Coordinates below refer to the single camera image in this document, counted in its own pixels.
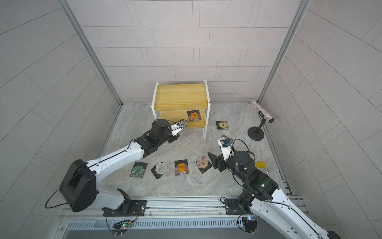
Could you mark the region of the orange label black tea bag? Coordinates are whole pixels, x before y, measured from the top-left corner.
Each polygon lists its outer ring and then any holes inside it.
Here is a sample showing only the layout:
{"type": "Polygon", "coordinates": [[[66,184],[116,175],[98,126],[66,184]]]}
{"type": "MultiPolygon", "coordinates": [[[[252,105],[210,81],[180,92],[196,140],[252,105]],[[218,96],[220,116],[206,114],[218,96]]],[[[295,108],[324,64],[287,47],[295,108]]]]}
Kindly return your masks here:
{"type": "Polygon", "coordinates": [[[183,159],[183,160],[176,160],[174,162],[175,164],[175,175],[185,175],[189,174],[189,166],[188,166],[188,160],[183,159]]]}

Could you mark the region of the beige label tea bag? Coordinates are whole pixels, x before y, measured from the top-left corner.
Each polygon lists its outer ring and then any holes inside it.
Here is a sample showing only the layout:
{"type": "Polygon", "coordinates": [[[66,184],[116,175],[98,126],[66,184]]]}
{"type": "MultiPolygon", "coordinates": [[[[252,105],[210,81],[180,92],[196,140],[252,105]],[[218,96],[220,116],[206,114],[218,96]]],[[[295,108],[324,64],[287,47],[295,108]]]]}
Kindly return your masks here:
{"type": "Polygon", "coordinates": [[[218,120],[215,122],[218,130],[229,130],[229,124],[226,120],[218,120]]]}

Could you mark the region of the white patterned tea bag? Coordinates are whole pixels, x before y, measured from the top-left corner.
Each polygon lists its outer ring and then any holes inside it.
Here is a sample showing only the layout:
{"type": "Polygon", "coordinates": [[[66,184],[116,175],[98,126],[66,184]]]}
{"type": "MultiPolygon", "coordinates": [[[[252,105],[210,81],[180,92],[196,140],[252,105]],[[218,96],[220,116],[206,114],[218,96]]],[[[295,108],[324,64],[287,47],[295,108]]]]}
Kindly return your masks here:
{"type": "Polygon", "coordinates": [[[158,164],[156,164],[152,169],[151,172],[154,175],[156,179],[159,179],[163,176],[164,173],[169,171],[169,167],[164,161],[160,161],[158,164]]]}

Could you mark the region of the green label top tea bag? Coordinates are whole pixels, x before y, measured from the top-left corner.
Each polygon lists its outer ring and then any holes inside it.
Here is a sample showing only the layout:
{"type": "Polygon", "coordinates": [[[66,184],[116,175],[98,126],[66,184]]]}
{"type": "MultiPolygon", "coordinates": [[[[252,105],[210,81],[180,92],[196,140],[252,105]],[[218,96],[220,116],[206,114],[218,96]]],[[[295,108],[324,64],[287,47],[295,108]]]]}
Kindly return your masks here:
{"type": "Polygon", "coordinates": [[[146,162],[135,161],[129,176],[143,178],[147,165],[146,162]]]}

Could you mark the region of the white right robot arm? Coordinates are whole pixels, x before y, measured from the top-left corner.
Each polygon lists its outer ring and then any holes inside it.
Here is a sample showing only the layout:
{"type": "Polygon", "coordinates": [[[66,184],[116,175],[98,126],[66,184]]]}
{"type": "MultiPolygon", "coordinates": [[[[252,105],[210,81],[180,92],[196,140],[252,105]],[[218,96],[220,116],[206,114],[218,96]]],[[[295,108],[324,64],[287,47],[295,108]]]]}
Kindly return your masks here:
{"type": "Polygon", "coordinates": [[[228,170],[242,181],[238,206],[245,213],[259,216],[287,239],[338,239],[313,222],[267,174],[257,169],[249,151],[234,151],[228,159],[208,153],[212,165],[220,172],[228,170]]]}

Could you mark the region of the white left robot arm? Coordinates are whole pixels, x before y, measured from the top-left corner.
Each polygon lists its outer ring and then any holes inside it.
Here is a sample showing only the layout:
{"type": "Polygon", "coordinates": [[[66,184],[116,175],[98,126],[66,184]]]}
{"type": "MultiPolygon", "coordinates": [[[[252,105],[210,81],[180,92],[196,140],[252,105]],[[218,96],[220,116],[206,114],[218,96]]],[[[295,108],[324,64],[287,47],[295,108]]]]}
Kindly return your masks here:
{"type": "Polygon", "coordinates": [[[74,161],[60,185],[60,193],[75,213],[88,207],[102,207],[114,215],[127,215],[130,212],[129,196],[121,189],[114,193],[98,184],[111,173],[157,151],[163,143],[177,140],[186,126],[184,119],[178,122],[156,119],[149,131],[127,146],[98,159],[74,161]]]}

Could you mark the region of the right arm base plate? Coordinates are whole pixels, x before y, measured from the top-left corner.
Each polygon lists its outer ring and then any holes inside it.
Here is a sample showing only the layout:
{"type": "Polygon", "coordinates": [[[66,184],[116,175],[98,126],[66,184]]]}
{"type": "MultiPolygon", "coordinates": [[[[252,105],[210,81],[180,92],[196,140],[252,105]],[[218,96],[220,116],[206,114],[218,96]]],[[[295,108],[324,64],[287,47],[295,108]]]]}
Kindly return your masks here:
{"type": "Polygon", "coordinates": [[[221,198],[224,204],[226,215],[247,215],[251,214],[249,209],[238,199],[221,198]]]}

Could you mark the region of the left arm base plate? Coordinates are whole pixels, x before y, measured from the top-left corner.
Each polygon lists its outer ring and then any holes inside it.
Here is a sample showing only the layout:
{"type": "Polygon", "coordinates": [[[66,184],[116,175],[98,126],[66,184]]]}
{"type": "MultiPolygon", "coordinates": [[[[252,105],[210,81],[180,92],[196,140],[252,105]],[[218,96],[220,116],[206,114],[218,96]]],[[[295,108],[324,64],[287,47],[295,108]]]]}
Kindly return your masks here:
{"type": "Polygon", "coordinates": [[[104,217],[140,217],[144,216],[147,200],[123,202],[117,209],[102,208],[104,217]]]}

